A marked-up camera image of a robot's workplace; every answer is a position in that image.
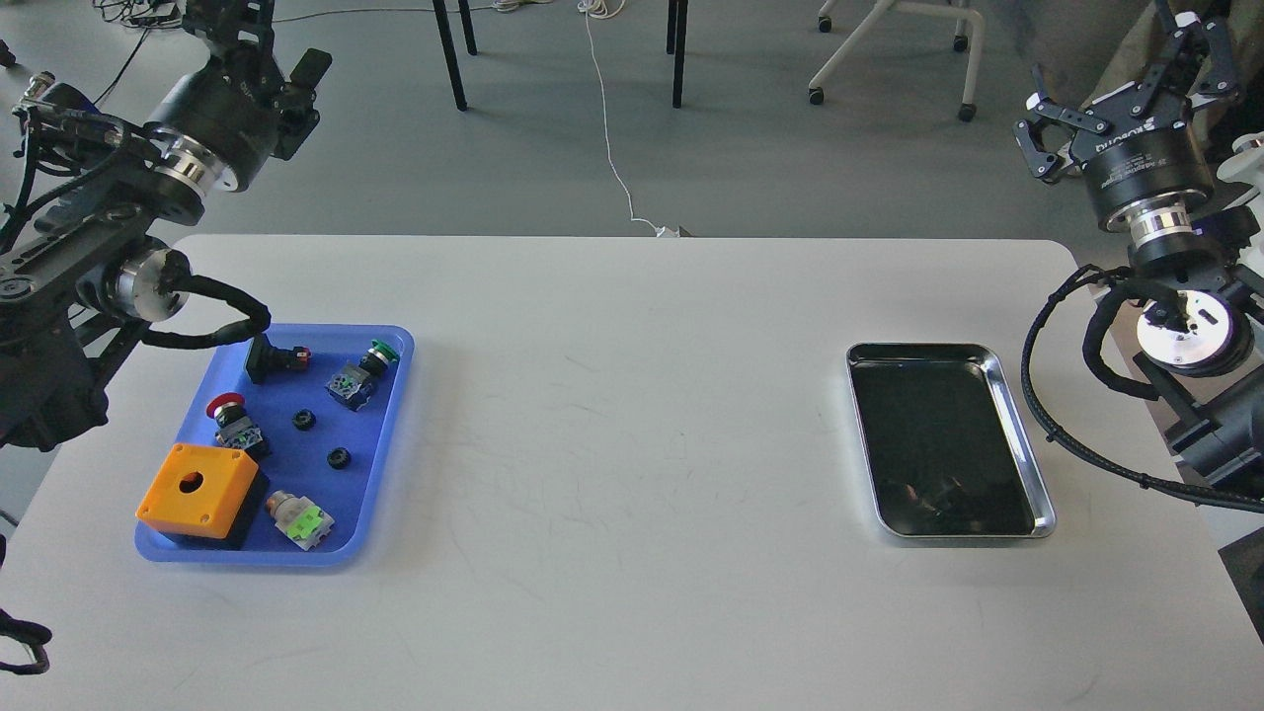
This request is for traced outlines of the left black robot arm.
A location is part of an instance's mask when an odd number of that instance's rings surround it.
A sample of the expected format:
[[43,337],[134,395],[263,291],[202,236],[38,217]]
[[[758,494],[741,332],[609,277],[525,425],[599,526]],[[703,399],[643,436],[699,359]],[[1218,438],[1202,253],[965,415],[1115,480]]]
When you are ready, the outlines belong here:
[[48,72],[14,105],[24,172],[3,224],[4,444],[52,450],[106,424],[107,385],[139,344],[212,350],[270,326],[257,297],[193,275],[149,228],[198,224],[211,191],[249,189],[319,124],[331,54],[310,48],[281,72],[274,9],[187,3],[182,27],[207,46],[207,63],[143,124]]

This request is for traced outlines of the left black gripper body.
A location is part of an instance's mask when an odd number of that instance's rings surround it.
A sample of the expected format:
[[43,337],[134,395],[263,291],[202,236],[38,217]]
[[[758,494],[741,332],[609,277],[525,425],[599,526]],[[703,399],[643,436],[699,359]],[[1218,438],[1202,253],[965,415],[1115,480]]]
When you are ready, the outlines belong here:
[[216,172],[219,190],[244,191],[270,158],[289,159],[315,125],[281,125],[272,97],[287,78],[236,80],[215,58],[182,77],[145,127],[167,140],[169,151],[186,151]]

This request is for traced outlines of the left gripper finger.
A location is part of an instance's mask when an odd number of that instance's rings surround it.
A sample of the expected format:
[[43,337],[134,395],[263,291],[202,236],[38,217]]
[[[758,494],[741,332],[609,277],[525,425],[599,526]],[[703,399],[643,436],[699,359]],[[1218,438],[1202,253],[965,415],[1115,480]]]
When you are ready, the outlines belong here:
[[317,48],[308,48],[289,72],[289,78],[272,97],[272,108],[281,125],[298,129],[315,125],[319,113],[315,109],[316,89],[332,65],[332,54]]
[[187,1],[185,32],[206,43],[225,75],[276,80],[274,9],[276,1]]

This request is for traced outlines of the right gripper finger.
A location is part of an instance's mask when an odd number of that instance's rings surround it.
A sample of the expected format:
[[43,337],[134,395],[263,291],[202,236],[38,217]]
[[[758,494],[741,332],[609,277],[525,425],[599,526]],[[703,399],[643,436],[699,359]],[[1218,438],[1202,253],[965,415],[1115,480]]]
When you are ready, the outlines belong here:
[[1224,16],[1176,14],[1168,1],[1152,4],[1165,35],[1155,59],[1126,94],[1126,116],[1155,124],[1191,124],[1201,110],[1241,101],[1243,83]]
[[1074,164],[1071,144],[1081,133],[1092,138],[1107,135],[1112,121],[1087,110],[1066,108],[1047,87],[1047,72],[1031,66],[1033,94],[1025,100],[1026,114],[1014,125],[1014,138],[1030,175],[1044,183],[1055,183]]

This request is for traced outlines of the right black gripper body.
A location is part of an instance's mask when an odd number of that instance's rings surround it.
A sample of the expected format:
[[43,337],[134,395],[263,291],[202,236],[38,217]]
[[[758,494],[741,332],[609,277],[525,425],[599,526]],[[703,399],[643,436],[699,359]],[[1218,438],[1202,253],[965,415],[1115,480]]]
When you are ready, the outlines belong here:
[[1102,134],[1079,130],[1071,140],[1071,162],[1079,166],[1092,210],[1103,232],[1125,232],[1124,213],[1141,199],[1173,194],[1198,207],[1213,197],[1213,175],[1200,152],[1184,96],[1162,90],[1141,116],[1141,90],[1125,83],[1090,105]]

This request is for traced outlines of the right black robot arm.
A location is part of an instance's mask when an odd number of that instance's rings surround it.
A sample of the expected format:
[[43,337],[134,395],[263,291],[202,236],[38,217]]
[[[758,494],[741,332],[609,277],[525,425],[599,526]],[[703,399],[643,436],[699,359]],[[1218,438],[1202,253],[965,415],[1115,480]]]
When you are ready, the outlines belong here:
[[[1261,369],[1198,401],[1183,378],[1225,376],[1261,352],[1261,134],[1240,135],[1211,171],[1194,115],[1237,101],[1224,19],[1155,3],[1165,46],[1138,82],[1062,108],[1035,90],[1014,135],[1031,175],[1086,182],[1098,225],[1133,238],[1127,266],[1074,271],[1030,326],[1020,363],[1024,399],[1050,442],[1141,490],[1188,504],[1261,512]],[[1090,283],[1105,288],[1086,326],[1090,372],[1111,391],[1164,401],[1177,415],[1165,444],[1202,478],[1187,485],[1111,462],[1071,436],[1038,399],[1030,359],[1055,307]]]

